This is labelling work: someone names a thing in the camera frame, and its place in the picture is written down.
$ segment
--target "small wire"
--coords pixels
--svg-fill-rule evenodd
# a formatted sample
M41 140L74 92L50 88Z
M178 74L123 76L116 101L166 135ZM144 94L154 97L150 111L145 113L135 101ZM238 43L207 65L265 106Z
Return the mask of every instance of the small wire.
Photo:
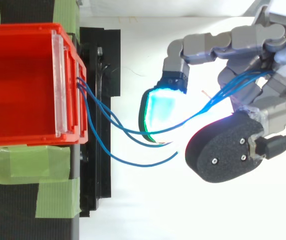
M93 121L92 121L92 118L91 118L91 113L89 111L89 106L88 106L88 102L86 101L86 95L84 93L84 91L82 90L82 88L80 86L78 86L78 89L79 91L81 92L81 94L83 95L83 98L84 98L84 102L85 102L85 105L86 105L86 109L87 109L87 117L88 117L88 122L89 122L89 125L93 131L93 134L95 136L95 138L97 139L99 145L102 147L102 149L105 151L105 153L107 153L110 157L112 157L113 159L123 163L123 164L127 164L127 165L131 165L131 166L134 166L134 167L140 167L140 168L150 168L150 167L155 167L155 166L158 166L158 165L161 165L161 164L164 164L170 160L172 160L177 154L178 152L175 152L172 156L170 156L168 159L166 160L163 160L163 161L160 161L160 162L157 162L157 163L153 163L153 164L137 164L137 163L133 163L133 162L129 162L129 161L125 161L125 160L122 160L116 156L114 156L113 154L111 154L111 152L105 147L104 143L102 142L102 140L100 139L100 137L98 136L96 130L95 130L95 127L94 127L94 124L93 124Z
M78 87L81 87L83 88L87 93L89 93L88 89L81 85L81 84L78 84ZM102 111L103 115L104 116L108 116L106 111L111 115L113 116L113 118L116 120L116 122L119 124L119 126L123 127L123 125L121 124L121 122L119 121L119 119L116 117L116 115L105 105L103 104L101 101L99 101L98 99L97 100L97 103L98 103L98 106L101 106L100 107L100 110ZM164 143L164 144L147 144L147 143L144 143L144 142L141 142L139 140L137 140L136 138L134 138L133 136L131 136L127 131L123 131L127 137L129 137L131 140L133 140L134 142L138 143L139 145L142 145L142 146L145 146L145 147L148 147L148 148L161 148L161 147L164 147L164 146L167 146L169 145L171 142L169 143Z

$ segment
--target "black cable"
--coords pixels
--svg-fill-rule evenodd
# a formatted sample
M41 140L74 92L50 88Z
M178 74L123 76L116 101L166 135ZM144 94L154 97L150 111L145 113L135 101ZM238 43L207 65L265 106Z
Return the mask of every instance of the black cable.
M286 136L278 135L269 139L260 137L255 142L256 153L266 159L274 158L286 151Z

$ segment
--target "robotic hand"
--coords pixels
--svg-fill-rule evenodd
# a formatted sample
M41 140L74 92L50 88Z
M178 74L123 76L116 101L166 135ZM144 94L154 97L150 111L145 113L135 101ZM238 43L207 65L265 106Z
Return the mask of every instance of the robotic hand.
M251 26L217 36L188 35L168 47L157 88L186 93L189 65L217 57L228 59L218 76L221 88L243 72L269 71L262 88L251 82L230 97L233 115L204 127L190 140L186 162L205 181L236 178L258 167L264 158L286 151L286 136L265 138L286 127L286 16L268 9L263 6Z

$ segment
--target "screw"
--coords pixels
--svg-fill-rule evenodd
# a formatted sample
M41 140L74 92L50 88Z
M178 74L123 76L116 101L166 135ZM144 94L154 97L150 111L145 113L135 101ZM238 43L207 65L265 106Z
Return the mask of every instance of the screw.
M216 159L216 158L214 158L213 160L212 160L212 164L217 164L218 163L218 160Z
M100 46L97 48L97 55L102 56L103 55L103 48Z

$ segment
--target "black metal bracket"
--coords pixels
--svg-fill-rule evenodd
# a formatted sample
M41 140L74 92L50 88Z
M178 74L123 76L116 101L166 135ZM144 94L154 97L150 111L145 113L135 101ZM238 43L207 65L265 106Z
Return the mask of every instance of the black metal bracket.
M107 107L120 92L120 31L82 27L80 56L87 69L87 83L96 98ZM90 114L98 136L110 150L110 122L102 116L88 96ZM81 147L81 217L99 206L99 200L111 197L110 157L89 130L89 141Z

